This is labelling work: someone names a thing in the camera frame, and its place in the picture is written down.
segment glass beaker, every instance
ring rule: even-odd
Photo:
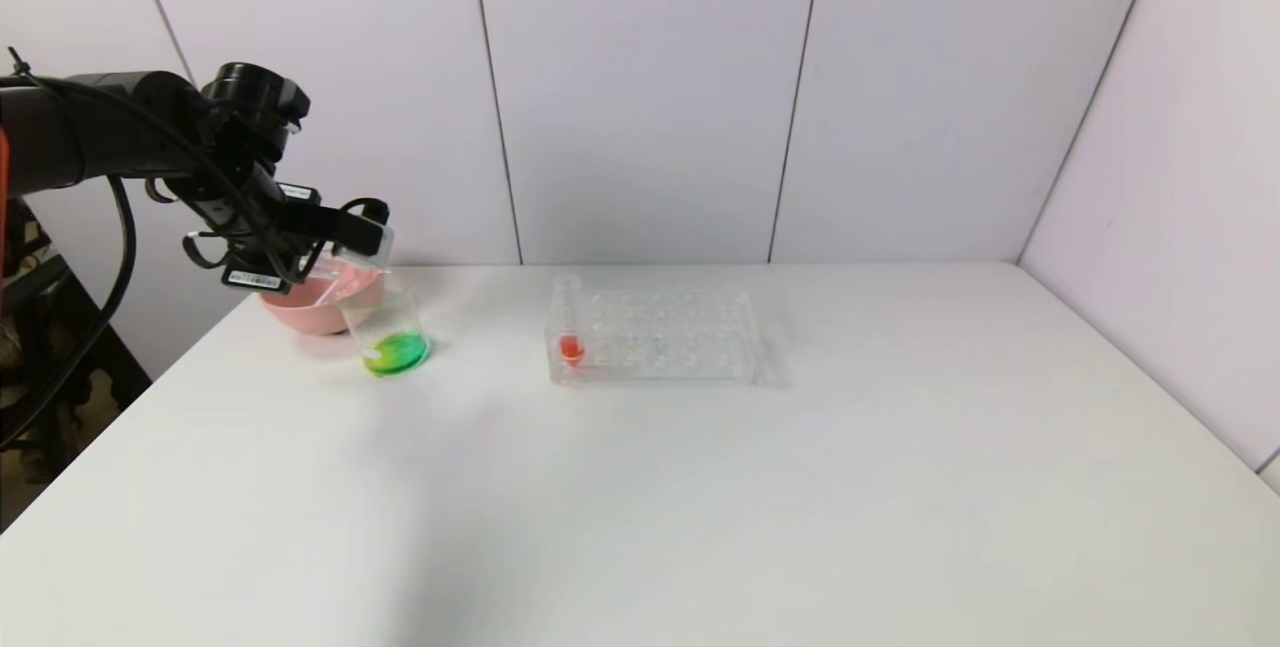
[[[384,272],[379,282],[340,300],[338,307],[365,366],[379,377],[413,369],[431,352],[413,292],[396,273]]]

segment green liquid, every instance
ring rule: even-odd
[[[362,352],[369,372],[399,374],[422,364],[431,352],[431,345],[421,332],[397,332]]]

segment pink bowl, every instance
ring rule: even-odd
[[[302,284],[294,284],[288,295],[260,292],[259,297],[275,319],[296,332],[303,334],[344,332],[347,323],[342,319],[338,300],[364,293],[366,290],[381,291],[383,273],[344,264],[339,269],[346,270],[337,278],[342,284],[332,292],[329,288],[333,287],[334,279],[308,277]]]

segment test tube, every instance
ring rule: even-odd
[[[582,333],[577,323],[577,301],[581,292],[582,282],[576,274],[556,278],[553,293],[556,295],[557,322],[559,323],[561,360],[571,366],[577,366],[586,355],[586,346],[582,343]]]

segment label sticker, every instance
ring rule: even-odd
[[[311,187],[298,187],[297,184],[285,184],[284,182],[276,182],[280,186],[280,191],[287,196],[293,197],[293,200],[310,200],[311,192],[315,192]]]
[[[266,287],[268,290],[275,290],[275,287],[279,287],[283,282],[279,277],[241,272],[238,269],[228,274],[227,281],[234,284],[247,284],[250,287]]]

